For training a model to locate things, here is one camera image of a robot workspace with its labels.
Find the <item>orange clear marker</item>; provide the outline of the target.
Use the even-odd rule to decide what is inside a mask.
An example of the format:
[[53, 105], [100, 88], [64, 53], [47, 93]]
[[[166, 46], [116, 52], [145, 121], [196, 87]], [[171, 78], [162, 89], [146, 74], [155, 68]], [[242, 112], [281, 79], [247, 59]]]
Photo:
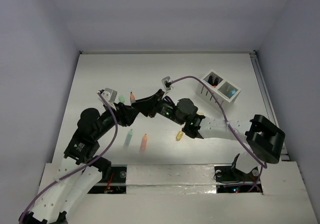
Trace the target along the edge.
[[130, 93], [130, 103], [132, 104], [132, 103], [134, 103], [135, 101], [136, 101], [136, 99], [135, 99], [135, 96], [134, 96], [134, 94], [133, 94], [133, 92], [131, 92]]

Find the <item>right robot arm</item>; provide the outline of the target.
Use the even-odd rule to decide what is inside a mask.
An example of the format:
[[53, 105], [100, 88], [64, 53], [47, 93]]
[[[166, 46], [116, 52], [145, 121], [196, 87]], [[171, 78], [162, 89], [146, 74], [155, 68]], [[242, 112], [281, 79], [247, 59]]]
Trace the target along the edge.
[[174, 103], [163, 90], [152, 96], [136, 99], [130, 95], [131, 105], [146, 117], [156, 114], [182, 125], [182, 132], [190, 138], [219, 138], [238, 141], [245, 149], [236, 155], [230, 174], [241, 180], [259, 165], [280, 161], [285, 133], [263, 115], [256, 114], [249, 121], [226, 121], [199, 115], [198, 108], [189, 98]]

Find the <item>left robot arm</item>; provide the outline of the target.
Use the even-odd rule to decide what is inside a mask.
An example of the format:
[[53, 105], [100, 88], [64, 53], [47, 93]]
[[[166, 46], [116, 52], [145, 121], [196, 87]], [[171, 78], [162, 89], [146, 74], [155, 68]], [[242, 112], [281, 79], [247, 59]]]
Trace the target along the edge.
[[111, 162], [96, 152], [98, 140], [111, 128], [130, 126], [138, 110], [123, 103], [82, 111], [53, 182], [44, 188], [19, 218], [20, 223], [67, 223], [88, 191], [99, 181], [109, 180]]

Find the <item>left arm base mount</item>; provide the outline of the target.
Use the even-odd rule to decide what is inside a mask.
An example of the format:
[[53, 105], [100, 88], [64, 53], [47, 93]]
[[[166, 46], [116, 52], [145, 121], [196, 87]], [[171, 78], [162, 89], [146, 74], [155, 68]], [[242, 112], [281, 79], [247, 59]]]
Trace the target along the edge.
[[127, 166], [113, 166], [108, 179], [94, 185], [88, 194], [126, 194]]

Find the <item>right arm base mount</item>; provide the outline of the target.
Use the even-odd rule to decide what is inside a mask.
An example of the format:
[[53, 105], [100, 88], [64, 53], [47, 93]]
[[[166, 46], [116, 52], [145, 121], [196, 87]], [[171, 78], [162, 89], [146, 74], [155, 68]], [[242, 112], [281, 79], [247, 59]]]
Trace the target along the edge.
[[260, 171], [255, 167], [251, 172], [244, 173], [236, 169], [240, 154], [236, 155], [231, 165], [214, 167], [213, 179], [216, 181], [217, 193], [263, 193]]

